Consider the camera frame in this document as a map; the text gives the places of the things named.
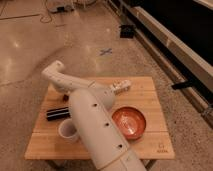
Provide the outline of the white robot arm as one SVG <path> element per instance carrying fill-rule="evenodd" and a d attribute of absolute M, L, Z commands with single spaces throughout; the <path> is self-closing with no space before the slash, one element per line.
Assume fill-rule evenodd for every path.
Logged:
<path fill-rule="evenodd" d="M 108 86 L 63 73 L 65 65 L 54 61 L 42 75 L 58 92 L 69 96 L 74 126 L 98 171 L 147 171 L 116 126 L 109 111 L 115 104 Z"/>

